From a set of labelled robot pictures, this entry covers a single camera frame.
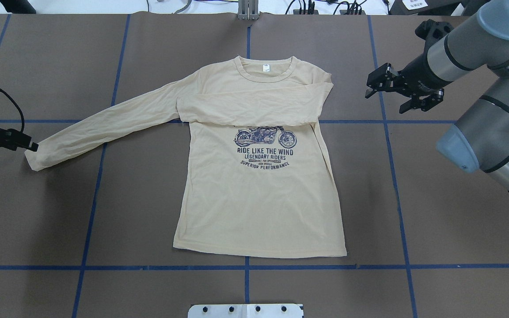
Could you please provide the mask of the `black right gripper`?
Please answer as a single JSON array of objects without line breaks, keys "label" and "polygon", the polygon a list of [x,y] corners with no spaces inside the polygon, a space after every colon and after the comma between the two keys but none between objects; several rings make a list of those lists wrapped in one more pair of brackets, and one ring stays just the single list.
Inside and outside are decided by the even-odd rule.
[{"label": "black right gripper", "polygon": [[396,71],[390,63],[384,63],[367,78],[365,98],[380,92],[397,92],[410,98],[399,107],[399,114],[409,110],[430,111],[444,97],[445,81],[434,74],[428,63],[410,63]]}]

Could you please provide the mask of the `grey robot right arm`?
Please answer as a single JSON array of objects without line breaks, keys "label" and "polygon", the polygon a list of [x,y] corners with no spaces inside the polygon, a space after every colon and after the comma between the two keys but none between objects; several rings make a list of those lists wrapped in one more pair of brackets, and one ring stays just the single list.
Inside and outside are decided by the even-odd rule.
[{"label": "grey robot right arm", "polygon": [[415,30],[423,52],[401,70],[384,63],[367,78],[369,98],[407,98],[399,113],[428,111],[444,89],[485,68],[489,87],[437,141],[437,151],[466,173],[482,171],[509,193],[509,0],[490,0],[457,27],[426,20]]}]

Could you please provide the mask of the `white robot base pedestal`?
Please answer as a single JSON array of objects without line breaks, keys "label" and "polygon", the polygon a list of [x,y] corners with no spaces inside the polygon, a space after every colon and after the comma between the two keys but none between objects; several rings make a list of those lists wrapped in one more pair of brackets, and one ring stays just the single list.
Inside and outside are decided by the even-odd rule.
[{"label": "white robot base pedestal", "polygon": [[196,304],[187,314],[188,318],[303,318],[302,304]]}]

